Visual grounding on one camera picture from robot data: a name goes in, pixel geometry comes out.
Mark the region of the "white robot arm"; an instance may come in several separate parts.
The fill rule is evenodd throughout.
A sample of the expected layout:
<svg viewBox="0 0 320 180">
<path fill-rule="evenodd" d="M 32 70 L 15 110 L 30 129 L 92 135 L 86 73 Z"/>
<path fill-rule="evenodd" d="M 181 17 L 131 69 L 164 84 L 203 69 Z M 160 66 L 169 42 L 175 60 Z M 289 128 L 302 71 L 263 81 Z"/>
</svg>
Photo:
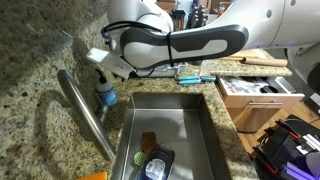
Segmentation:
<svg viewBox="0 0 320 180">
<path fill-rule="evenodd" d="M 152 0 L 108 0 L 107 18 L 110 51 L 137 69 L 284 48 L 297 74 L 319 85 L 320 0 L 234 0 L 213 22 L 182 31 Z"/>
</svg>

